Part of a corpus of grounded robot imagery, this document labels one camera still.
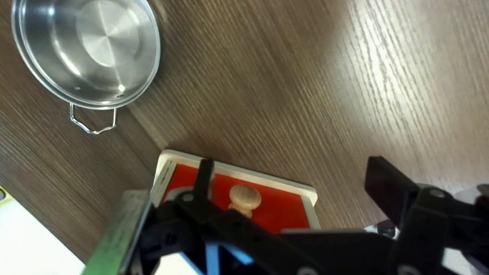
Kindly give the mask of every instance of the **white surface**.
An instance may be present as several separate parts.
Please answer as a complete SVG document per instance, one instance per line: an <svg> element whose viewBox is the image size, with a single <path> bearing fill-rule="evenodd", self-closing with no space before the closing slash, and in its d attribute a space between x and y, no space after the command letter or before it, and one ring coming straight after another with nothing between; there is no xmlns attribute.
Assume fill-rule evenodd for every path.
<svg viewBox="0 0 489 275"><path fill-rule="evenodd" d="M460 275L481 275L481 272L464 260L461 252L455 249L444 249L443 266Z"/></svg>
<svg viewBox="0 0 489 275"><path fill-rule="evenodd" d="M0 205L0 273L74 275L84 264L18 202Z"/></svg>
<svg viewBox="0 0 489 275"><path fill-rule="evenodd" d="M154 275L200 275L201 272L183 255L183 254L169 254L159 260L159 266L154 270Z"/></svg>

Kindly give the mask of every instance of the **red board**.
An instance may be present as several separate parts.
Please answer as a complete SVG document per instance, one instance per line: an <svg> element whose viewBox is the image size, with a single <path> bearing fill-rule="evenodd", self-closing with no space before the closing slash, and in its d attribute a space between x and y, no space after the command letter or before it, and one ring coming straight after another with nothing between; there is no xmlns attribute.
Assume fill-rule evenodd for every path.
<svg viewBox="0 0 489 275"><path fill-rule="evenodd" d="M177 165L163 194L163 199L171 189L192 186L195 177L197 168ZM210 183L210 197L218 208L229 208L229 189L233 185L247 185L255 188L261 194L261 205L253 211L252 220L265 231L279 234L282 229L310 228L301 195L221 174L215 174Z"/></svg>

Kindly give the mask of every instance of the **metal cookware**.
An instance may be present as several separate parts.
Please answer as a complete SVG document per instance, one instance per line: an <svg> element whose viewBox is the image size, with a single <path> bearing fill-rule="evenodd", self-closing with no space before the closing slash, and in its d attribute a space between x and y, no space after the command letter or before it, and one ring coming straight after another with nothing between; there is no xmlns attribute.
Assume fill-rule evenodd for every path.
<svg viewBox="0 0 489 275"><path fill-rule="evenodd" d="M88 134L116 127L160 63L160 37L146 0L13 0L12 30L33 76L70 104ZM111 125L90 130L74 108L111 110Z"/></svg>

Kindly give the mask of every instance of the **wooden table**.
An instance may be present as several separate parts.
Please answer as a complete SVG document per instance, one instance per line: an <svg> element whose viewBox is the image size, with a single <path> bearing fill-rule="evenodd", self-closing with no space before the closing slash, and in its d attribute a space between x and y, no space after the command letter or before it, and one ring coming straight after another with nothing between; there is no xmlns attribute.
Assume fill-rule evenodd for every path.
<svg viewBox="0 0 489 275"><path fill-rule="evenodd" d="M163 147L314 185L322 228L382 217L362 188L372 154L449 191L487 182L489 1L155 6L162 70L119 130L91 137L23 66L0 3L0 182L79 257Z"/></svg>

